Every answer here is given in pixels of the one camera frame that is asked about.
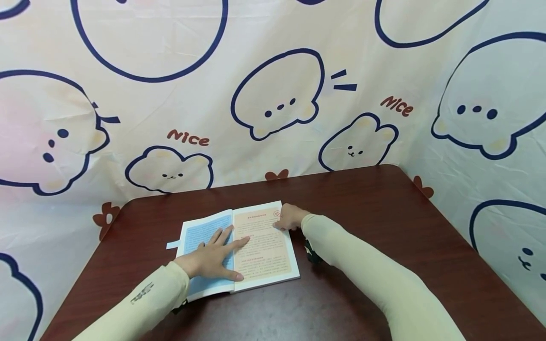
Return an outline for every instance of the book page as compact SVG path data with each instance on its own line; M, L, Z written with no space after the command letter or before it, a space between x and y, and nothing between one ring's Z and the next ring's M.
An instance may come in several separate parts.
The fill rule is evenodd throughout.
M235 254L235 270L245 277L236 291L299 277L290 235L273 228L280 209L274 202L233 211L235 239L250 236Z
M184 222L180 238L179 255L188 254L197 249L200 243L208 243L214 232L218 229L226 229L232 224L231 210L217 213L213 216ZM233 233L226 240L226 244L233 241ZM222 265L233 270L233 253L228 255ZM234 290L234 282L222 278L204 278L197 276L189 281L188 302L198 298Z

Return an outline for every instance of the wrist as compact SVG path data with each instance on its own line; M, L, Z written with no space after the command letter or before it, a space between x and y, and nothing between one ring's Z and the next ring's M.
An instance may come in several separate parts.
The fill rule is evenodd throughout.
M190 279L199 275L199 262L191 253L176 258L174 263L180 266Z
M298 212L296 212L296 214L294 215L296 226L302 227L301 224L304 218L307 217L309 214L311 213L304 210L299 210Z

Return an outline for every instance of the arm sleeve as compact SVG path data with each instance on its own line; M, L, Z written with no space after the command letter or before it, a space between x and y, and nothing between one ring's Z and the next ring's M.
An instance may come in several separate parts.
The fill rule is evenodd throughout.
M135 341L180 307L188 288L188 275L170 262L155 270L74 341Z
M464 341L448 312L413 272L325 216L307 215L313 250L340 269L385 314L393 341Z

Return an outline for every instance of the brown table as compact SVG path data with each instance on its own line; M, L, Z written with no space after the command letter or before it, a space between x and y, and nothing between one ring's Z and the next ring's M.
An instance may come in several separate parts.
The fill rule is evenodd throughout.
M154 196L122 209L42 340L71 340L175 257L182 222L282 200L324 214L418 274L468 341L546 340L546 330L396 166L382 165ZM292 233L301 279L190 303L145 340L390 340L387 321L337 269L312 266Z

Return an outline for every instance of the cartoon backdrop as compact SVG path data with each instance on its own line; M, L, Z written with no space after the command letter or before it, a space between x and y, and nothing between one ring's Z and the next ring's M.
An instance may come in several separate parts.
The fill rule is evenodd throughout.
M397 164L546 323L540 0L0 0L0 339L148 195Z

